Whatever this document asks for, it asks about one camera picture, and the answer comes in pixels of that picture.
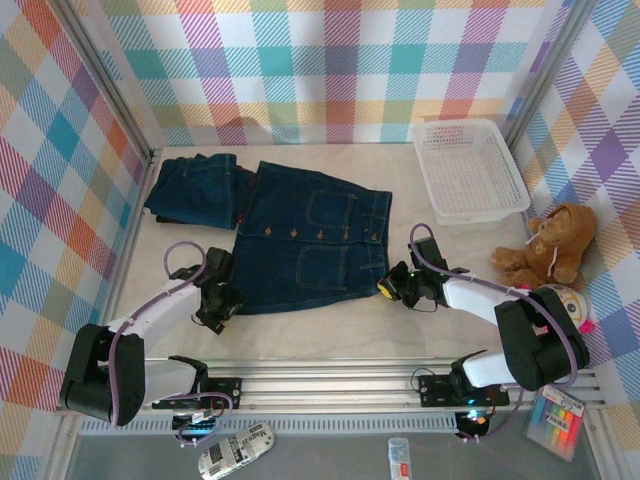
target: white plastic basket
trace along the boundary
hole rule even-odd
[[[411,137],[439,224],[493,222],[529,208],[527,188],[491,120],[421,123]]]

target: plaid wall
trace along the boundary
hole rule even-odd
[[[503,125],[573,1],[75,3],[151,143],[176,146],[405,142],[410,123],[438,118]]]
[[[142,162],[45,1],[0,12],[0,479],[22,480],[104,306]]]
[[[587,335],[616,431],[640,478],[640,1],[601,0],[536,112],[516,157],[530,215],[560,202],[599,219],[582,282]]]

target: floor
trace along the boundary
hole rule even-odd
[[[260,160],[318,170],[364,187],[393,192],[389,258],[391,265],[409,261],[411,227],[425,222],[435,231],[449,266],[465,267],[478,276],[495,279],[489,255],[498,245],[519,247],[526,240],[522,217],[500,222],[440,226],[412,145],[318,145],[266,147],[166,148],[162,159],[231,152],[238,163],[256,170]],[[235,232],[211,227],[156,223],[148,212],[142,226],[118,315],[153,296],[166,281],[165,250],[180,240],[233,249]],[[188,247],[176,250],[172,270],[199,261]],[[422,300],[416,308],[430,310]],[[154,357],[187,355],[199,359],[339,358],[339,357],[459,357],[499,345],[495,327],[466,312],[440,309],[436,313],[409,311],[382,295],[336,305],[272,315],[236,316],[218,336],[188,318],[152,350]]]
[[[565,462],[525,438],[528,413],[508,429],[465,445],[452,434],[401,433],[409,440],[414,479],[439,480],[599,480],[586,433],[581,432],[572,462]],[[501,415],[492,420],[503,421]],[[390,434],[279,434],[273,448],[229,480],[388,480]],[[219,439],[211,439],[206,447]],[[92,480],[197,480],[205,447],[181,449],[172,435],[79,436],[67,475]]]

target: brown teddy bear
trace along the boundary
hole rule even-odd
[[[498,247],[491,264],[506,272],[498,280],[508,287],[538,288],[546,283],[573,283],[582,254],[593,240],[596,216],[589,207],[563,203],[546,218],[532,218],[527,228],[534,236],[524,249]]]

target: denim jeans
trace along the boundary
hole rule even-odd
[[[389,269],[391,193],[218,154],[162,164],[145,206],[165,221],[233,229],[239,314],[288,312],[378,293]]]
[[[239,314],[302,310],[378,293],[391,193],[261,162],[235,247]]]
[[[253,173],[228,153],[177,158],[162,163],[144,206],[158,221],[233,230],[245,206]]]

